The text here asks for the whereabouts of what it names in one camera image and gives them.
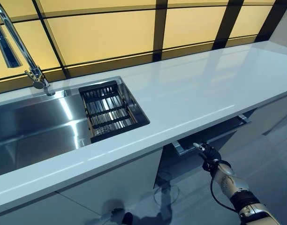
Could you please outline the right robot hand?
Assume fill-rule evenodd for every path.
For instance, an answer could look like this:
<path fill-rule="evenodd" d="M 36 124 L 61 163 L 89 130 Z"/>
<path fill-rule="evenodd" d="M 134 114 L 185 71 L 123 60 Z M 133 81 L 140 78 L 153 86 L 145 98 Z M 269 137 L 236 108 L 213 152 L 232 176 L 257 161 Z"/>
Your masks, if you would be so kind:
<path fill-rule="evenodd" d="M 207 164 L 214 164 L 221 160 L 220 153 L 207 142 L 193 143 L 193 147 L 198 150 L 198 155 Z"/>

